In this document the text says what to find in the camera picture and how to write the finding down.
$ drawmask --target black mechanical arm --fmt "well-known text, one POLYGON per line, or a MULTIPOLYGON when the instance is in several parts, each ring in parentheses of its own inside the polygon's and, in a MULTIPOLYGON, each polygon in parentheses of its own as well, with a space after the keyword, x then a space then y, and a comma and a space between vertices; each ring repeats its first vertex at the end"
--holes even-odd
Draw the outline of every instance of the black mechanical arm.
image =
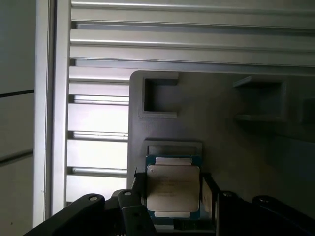
POLYGON ((142 200, 146 194, 146 173, 136 173, 131 189, 116 191, 109 200, 87 194, 32 229, 26 236, 315 236, 315 221, 269 196, 246 202, 235 193, 221 191, 210 174, 202 174, 201 199, 209 220, 174 219, 174 230, 156 230, 142 200))

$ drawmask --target white wall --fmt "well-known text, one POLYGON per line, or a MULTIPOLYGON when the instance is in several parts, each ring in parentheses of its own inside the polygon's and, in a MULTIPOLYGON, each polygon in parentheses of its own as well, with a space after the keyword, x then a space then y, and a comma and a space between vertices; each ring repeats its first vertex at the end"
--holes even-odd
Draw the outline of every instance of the white wall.
MULTIPOLYGON (((0 94, 34 89, 36 0, 0 0, 0 94)), ((0 98, 0 159, 33 148, 34 94, 0 98)), ((0 166, 0 235, 32 228, 33 158, 0 166)))

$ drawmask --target screw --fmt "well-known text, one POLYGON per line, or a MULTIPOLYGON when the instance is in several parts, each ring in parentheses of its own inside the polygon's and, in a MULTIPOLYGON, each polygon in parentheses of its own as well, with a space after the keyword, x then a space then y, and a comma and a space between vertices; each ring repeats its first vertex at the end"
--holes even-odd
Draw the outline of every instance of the screw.
POLYGON ((98 199, 98 197, 95 197, 95 196, 89 198, 90 201, 95 201, 95 200, 97 200, 97 199, 98 199))
POLYGON ((224 192, 223 196, 225 196, 225 197, 232 197, 232 194, 230 192, 224 192))
POLYGON ((265 198, 259 198, 259 200, 262 202, 262 203, 268 203, 269 200, 268 199, 265 199, 265 198))

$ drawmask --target metal plate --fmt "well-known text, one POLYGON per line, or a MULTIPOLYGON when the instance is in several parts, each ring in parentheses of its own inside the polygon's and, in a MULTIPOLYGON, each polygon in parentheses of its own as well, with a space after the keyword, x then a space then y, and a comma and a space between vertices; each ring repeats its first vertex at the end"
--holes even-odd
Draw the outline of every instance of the metal plate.
POLYGON ((147 208, 162 212, 196 212, 199 209, 197 166, 148 167, 147 208))

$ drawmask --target metal frame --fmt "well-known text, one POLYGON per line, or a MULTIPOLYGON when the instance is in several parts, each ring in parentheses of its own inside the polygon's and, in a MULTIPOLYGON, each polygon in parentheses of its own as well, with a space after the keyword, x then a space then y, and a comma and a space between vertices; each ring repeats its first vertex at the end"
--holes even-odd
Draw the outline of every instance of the metal frame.
MULTIPOLYGON (((108 130, 69 129, 74 125, 69 120, 68 127, 69 94, 74 98, 69 106, 70 112, 78 106, 89 111, 92 107, 100 107, 95 103, 106 105, 104 108, 119 102, 127 105, 128 81, 137 70, 315 74, 315 64, 311 60, 314 47, 308 52, 309 48, 304 44, 309 42, 307 39, 303 41, 302 37, 289 34, 294 32, 305 36, 314 29, 313 1, 293 2, 286 8, 281 0, 263 3, 242 0, 234 6, 230 4, 229 0, 216 3, 204 0, 193 3, 190 0, 37 0, 34 226, 65 205, 67 161, 71 161, 71 155, 67 160, 68 132, 75 138, 91 142, 127 140, 126 133, 112 136, 108 130), (162 15, 153 17, 153 11, 162 15), (196 17, 195 22, 187 17, 187 12, 196 17), (71 17, 77 21, 77 28, 70 30, 71 17), (209 25, 225 28, 225 32, 222 31, 222 35, 226 35, 224 41, 221 31, 211 33, 205 27, 209 25), (236 36, 232 29, 234 26, 241 30, 239 40, 230 39, 227 35, 232 30, 231 36, 236 36), (267 42, 269 36, 266 34, 273 34, 267 31, 273 32, 271 28, 276 27, 282 27, 283 34, 273 36, 277 43, 267 42), (245 28, 253 30, 253 34, 247 35, 245 28), (195 40, 191 35, 194 32, 202 37, 195 40), (258 39, 262 44, 253 43, 258 39), (291 39, 298 39, 301 43, 294 44, 291 39), (75 60, 75 65, 70 66, 70 58, 75 60), (112 100, 110 96, 117 94, 119 100, 112 100), (93 100, 94 105, 87 105, 88 100, 93 100)), ((102 170, 98 170, 92 165, 70 167, 80 167, 80 172, 89 174, 107 173, 108 168, 102 166, 102 170)))
POLYGON ((33 226, 50 217, 55 1, 36 2, 33 226))
POLYGON ((52 214, 64 208, 66 195, 70 11, 70 0, 57 0, 52 214))

